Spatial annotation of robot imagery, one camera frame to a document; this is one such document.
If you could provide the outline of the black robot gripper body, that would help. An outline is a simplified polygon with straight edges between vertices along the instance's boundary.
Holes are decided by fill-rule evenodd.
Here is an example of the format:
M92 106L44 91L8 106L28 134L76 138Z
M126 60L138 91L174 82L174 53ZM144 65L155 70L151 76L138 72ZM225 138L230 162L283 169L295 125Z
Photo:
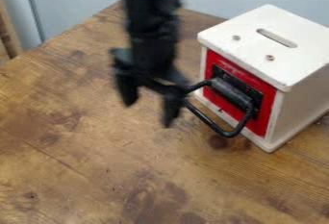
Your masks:
M171 12L127 12L130 46L109 50L115 76L134 77L139 87L147 87L163 95L170 87L184 92L187 85L187 79L175 67L179 27L180 20Z

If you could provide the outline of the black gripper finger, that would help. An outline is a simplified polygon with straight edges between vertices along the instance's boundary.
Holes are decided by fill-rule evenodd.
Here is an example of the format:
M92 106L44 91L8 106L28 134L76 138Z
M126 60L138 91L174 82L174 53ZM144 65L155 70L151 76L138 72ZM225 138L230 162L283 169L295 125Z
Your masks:
M184 92L180 88L170 87L163 96L163 118L162 123L168 128L180 115Z
M139 98L138 80L127 75L115 76L115 84L120 94L120 98L126 107L130 107Z

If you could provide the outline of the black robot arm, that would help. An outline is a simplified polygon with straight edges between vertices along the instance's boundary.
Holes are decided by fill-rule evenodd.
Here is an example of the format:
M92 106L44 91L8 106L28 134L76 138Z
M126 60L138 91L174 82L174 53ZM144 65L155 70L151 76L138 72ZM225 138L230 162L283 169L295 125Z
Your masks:
M138 101L140 87L162 94L162 124L168 127L180 114L188 84L175 67L180 0L123 0L123 6L130 46L109 50L116 89L127 107Z

